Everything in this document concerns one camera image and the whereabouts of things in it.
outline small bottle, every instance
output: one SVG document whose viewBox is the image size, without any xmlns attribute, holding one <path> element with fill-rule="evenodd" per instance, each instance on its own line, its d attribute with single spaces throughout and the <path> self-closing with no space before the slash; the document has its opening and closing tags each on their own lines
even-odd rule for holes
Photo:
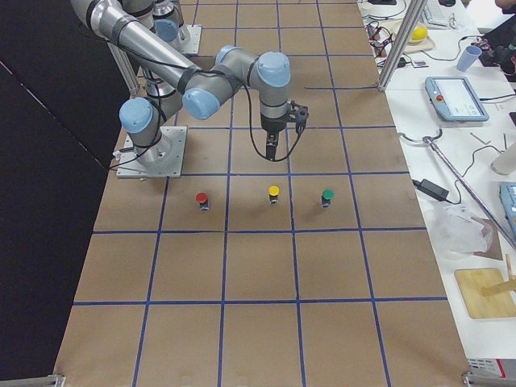
<svg viewBox="0 0 516 387">
<path fill-rule="evenodd" d="M 271 185 L 268 188 L 268 199 L 271 204 L 276 204 L 279 202 L 278 196 L 280 194 L 280 188 L 277 185 Z"/>
<path fill-rule="evenodd" d="M 210 209 L 210 203 L 208 202 L 208 195 L 204 192 L 198 193 L 195 197 L 201 211 L 208 211 Z"/>
<path fill-rule="evenodd" d="M 323 206 L 324 208 L 329 207 L 331 204 L 331 199 L 333 199 L 333 197 L 333 191 L 331 189 L 325 189 L 321 195 L 321 206 Z"/>
</svg>

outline wooden board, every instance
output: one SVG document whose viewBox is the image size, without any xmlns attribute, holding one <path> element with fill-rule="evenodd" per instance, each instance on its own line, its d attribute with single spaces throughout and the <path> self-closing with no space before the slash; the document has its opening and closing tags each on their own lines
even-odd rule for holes
<svg viewBox="0 0 516 387">
<path fill-rule="evenodd" d="M 509 292 L 488 297 L 482 296 L 482 288 L 504 281 L 497 268 L 457 270 L 455 278 L 471 318 L 516 316 L 516 305 Z"/>
</svg>

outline metal rod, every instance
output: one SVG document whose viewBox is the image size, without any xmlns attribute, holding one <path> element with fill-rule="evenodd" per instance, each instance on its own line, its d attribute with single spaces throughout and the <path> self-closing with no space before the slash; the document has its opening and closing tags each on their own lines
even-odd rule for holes
<svg viewBox="0 0 516 387">
<path fill-rule="evenodd" d="M 468 182 L 460 175 L 459 171 L 453 166 L 450 160 L 441 152 L 439 147 L 435 144 L 434 140 L 431 137 L 423 137 L 422 141 L 425 144 L 430 146 L 431 150 L 434 151 L 437 156 L 446 164 L 446 166 L 451 170 L 451 172 L 455 175 L 455 177 L 460 181 L 462 186 L 468 191 L 473 200 L 478 204 L 478 206 L 484 211 L 484 214 L 489 218 L 491 222 L 493 222 L 494 226 L 503 235 L 506 239 L 507 243 L 516 251 L 516 240 L 511 236 L 509 232 L 498 222 L 498 220 L 494 217 L 493 213 L 487 208 L 482 199 L 473 191 L 473 188 L 468 184 Z"/>
<path fill-rule="evenodd" d="M 12 381 L 0 381 L 0 387 L 62 387 L 65 377 L 50 375 L 48 377 L 32 377 L 29 379 L 16 379 Z"/>
<path fill-rule="evenodd" d="M 403 18 L 402 25 L 396 34 L 396 39 L 394 40 L 389 55 L 385 60 L 384 67 L 381 70 L 380 78 L 378 80 L 378 89 L 380 91 L 385 91 L 385 89 L 387 89 L 387 84 L 393 76 L 394 70 L 397 69 L 397 63 L 402 57 L 406 43 L 412 36 L 412 31 L 416 27 L 418 19 L 426 4 L 427 0 L 414 0 L 410 2 L 406 10 L 405 17 Z"/>
<path fill-rule="evenodd" d="M 139 90 L 138 79 L 131 67 L 131 62 L 127 54 L 111 43 L 108 43 L 107 47 L 110 48 L 111 55 L 114 57 L 114 61 L 119 67 L 123 80 L 126 82 L 127 88 L 129 89 L 129 93 L 131 93 L 132 97 L 136 96 Z"/>
</svg>

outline keyboard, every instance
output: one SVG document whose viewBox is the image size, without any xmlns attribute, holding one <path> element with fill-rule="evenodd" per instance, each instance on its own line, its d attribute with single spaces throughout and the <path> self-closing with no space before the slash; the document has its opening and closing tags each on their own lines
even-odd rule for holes
<svg viewBox="0 0 516 387">
<path fill-rule="evenodd" d="M 427 4 L 422 10 L 422 21 L 427 28 L 446 29 L 449 26 L 448 18 L 441 10 L 439 0 L 427 0 Z"/>
</svg>

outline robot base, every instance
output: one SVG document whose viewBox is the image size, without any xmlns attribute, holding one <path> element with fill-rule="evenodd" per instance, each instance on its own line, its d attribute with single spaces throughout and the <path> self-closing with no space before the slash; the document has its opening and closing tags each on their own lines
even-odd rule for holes
<svg viewBox="0 0 516 387">
<path fill-rule="evenodd" d="M 187 25 L 186 28 L 190 34 L 190 39 L 186 44 L 181 44 L 181 53 L 185 55 L 197 55 L 201 43 L 202 26 L 197 24 L 193 26 Z"/>
<path fill-rule="evenodd" d="M 142 165 L 138 160 L 124 164 L 117 168 L 116 176 L 120 178 L 147 178 L 147 177 L 180 177 L 185 154 L 187 127 L 161 127 L 163 135 L 172 145 L 171 152 L 153 165 Z M 129 136 L 124 147 L 132 147 Z M 134 153 L 123 153 L 120 164 L 134 159 Z"/>
</svg>

